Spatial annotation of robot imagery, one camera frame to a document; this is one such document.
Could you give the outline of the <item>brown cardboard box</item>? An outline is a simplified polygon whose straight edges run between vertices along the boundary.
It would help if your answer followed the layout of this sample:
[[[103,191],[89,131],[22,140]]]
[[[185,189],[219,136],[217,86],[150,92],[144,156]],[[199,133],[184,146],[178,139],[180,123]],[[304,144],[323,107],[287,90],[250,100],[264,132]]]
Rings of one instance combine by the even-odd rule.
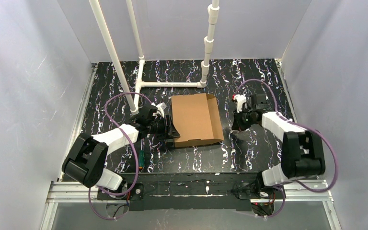
[[[216,144],[224,140],[216,96],[208,93],[171,97],[173,125],[180,134],[176,148]]]

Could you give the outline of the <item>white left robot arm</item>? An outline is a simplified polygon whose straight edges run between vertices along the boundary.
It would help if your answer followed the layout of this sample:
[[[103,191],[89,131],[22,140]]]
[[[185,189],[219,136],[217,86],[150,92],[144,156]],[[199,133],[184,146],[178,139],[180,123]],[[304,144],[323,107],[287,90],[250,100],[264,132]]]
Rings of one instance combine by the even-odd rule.
[[[62,172],[85,187],[98,186],[116,191],[123,178],[105,168],[109,154],[149,134],[167,142],[180,137],[171,116],[164,114],[163,106],[162,103],[145,105],[126,124],[111,131],[93,136],[79,134],[62,164]]]

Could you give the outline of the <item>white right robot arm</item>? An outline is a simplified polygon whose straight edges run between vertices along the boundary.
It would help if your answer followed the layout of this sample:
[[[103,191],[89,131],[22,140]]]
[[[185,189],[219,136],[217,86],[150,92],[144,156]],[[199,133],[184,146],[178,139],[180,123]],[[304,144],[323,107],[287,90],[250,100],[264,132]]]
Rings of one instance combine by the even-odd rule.
[[[236,105],[232,130],[245,131],[252,125],[260,125],[282,143],[280,163],[259,172],[257,184],[260,187],[324,174],[326,165],[319,135],[293,124],[281,113],[272,110],[263,94],[235,94],[232,101]]]

